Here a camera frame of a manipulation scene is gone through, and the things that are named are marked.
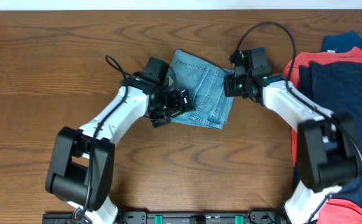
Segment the teal blue garment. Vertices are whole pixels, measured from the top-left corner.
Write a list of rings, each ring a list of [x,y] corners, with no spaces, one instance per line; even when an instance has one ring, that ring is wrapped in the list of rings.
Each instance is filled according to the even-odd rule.
[[[323,38],[321,51],[345,53],[357,47],[362,50],[362,37],[355,31],[338,35],[327,35]]]

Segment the red orange garment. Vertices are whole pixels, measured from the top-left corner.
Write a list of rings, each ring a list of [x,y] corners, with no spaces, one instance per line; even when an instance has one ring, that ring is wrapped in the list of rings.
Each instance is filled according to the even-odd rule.
[[[306,97],[334,113],[351,114],[358,126],[362,153],[362,50],[298,54],[283,70]]]

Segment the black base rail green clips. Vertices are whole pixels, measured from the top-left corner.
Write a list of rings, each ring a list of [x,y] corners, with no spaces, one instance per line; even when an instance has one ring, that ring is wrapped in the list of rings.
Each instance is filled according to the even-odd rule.
[[[114,224],[288,224],[282,212],[251,210],[247,213],[122,212]]]

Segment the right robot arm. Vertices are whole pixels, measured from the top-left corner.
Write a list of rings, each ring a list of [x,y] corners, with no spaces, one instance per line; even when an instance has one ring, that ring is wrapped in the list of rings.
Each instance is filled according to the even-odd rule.
[[[278,114],[297,133],[295,167],[300,180],[282,208],[253,209],[250,223],[312,223],[325,203],[352,180],[362,182],[362,155],[354,119],[308,99],[289,77],[274,74],[265,48],[235,50],[227,97],[249,98]]]

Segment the light blue denim jeans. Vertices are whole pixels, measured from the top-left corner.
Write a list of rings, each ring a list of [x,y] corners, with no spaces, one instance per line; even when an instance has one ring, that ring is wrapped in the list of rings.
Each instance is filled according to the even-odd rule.
[[[233,98],[225,96],[224,82],[225,76],[232,74],[233,70],[218,67],[183,50],[176,50],[167,75],[175,78],[175,88],[188,91],[193,109],[172,121],[223,129],[233,105]]]

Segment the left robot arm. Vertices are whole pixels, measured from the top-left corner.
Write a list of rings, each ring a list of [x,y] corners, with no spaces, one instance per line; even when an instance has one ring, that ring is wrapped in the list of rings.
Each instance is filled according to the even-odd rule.
[[[175,89],[167,62],[151,57],[129,74],[112,56],[105,60],[123,76],[117,95],[88,123],[58,132],[45,181],[46,191],[74,211],[45,214],[43,223],[116,223],[119,209],[109,197],[115,146],[139,118],[158,128],[193,108],[188,91]]]

